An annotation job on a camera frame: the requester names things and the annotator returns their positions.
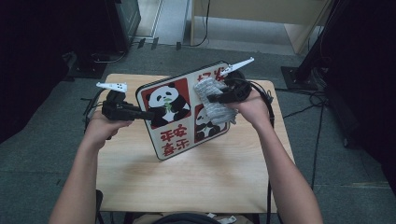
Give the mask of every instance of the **hand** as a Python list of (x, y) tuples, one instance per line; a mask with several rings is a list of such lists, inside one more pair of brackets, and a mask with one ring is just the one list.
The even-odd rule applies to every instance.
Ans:
[(253, 127), (265, 121), (269, 122), (268, 107), (256, 90), (252, 90), (245, 101), (230, 103), (226, 106), (237, 109)]
[(108, 120), (101, 111), (96, 111), (88, 124), (82, 142), (97, 149), (102, 148), (108, 137), (117, 134), (119, 128), (131, 125), (131, 121)]

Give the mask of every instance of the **tabletop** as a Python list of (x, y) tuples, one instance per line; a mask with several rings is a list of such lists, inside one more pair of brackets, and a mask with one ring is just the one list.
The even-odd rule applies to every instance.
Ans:
[[(106, 82), (126, 82), (125, 101), (137, 105), (136, 89), (162, 78), (111, 74)], [(293, 160), (274, 85), (254, 81), (274, 96), (275, 130)], [(158, 160), (145, 122), (136, 119), (106, 142), (98, 164), (96, 188), (104, 193), (101, 211), (251, 214), (267, 210), (268, 174), (260, 140), (241, 115), (227, 133), (166, 161)]]

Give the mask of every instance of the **crumpled white cloth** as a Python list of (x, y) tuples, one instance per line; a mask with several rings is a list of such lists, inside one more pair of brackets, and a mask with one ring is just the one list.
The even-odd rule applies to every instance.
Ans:
[(228, 121), (236, 124), (235, 117), (238, 114), (236, 109), (229, 108), (220, 103), (210, 103), (207, 99), (208, 95), (222, 94), (221, 89), (226, 87), (227, 85), (216, 81), (213, 77), (206, 77), (194, 85), (195, 92), (204, 104), (207, 116), (213, 124), (221, 124)]

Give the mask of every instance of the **gray carpet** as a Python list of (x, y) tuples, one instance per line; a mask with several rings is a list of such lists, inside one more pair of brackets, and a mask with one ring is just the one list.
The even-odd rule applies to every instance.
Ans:
[[(242, 68), (248, 79), (267, 79), (286, 88), (280, 66), (298, 66), (303, 58), (259, 52), (192, 49), (151, 45), (133, 47), (108, 74), (178, 75), (225, 61), (238, 63), (254, 57)], [(82, 113), (98, 89), (97, 79), (77, 78), (61, 82), (39, 107), (28, 125), (0, 145), (0, 222), (46, 223), (72, 165), (83, 135)], [(277, 93), (283, 115), (310, 105), (308, 96)], [(320, 108), (285, 119), (297, 166), (312, 180)], [(326, 223), (396, 223), (396, 199), (382, 175), (380, 165), (365, 151), (343, 147), (343, 135), (330, 107), (323, 111), (318, 144), (315, 193)], [(123, 213), (115, 213), (116, 223)], [(110, 223), (108, 214), (104, 214)]]

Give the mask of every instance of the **person's left hand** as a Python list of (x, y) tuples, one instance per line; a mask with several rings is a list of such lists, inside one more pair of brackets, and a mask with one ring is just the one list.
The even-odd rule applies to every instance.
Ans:
[(88, 124), (82, 142), (87, 146), (100, 149), (109, 137), (117, 134), (119, 128), (131, 124), (131, 121), (109, 120), (102, 114), (102, 111), (96, 111)]

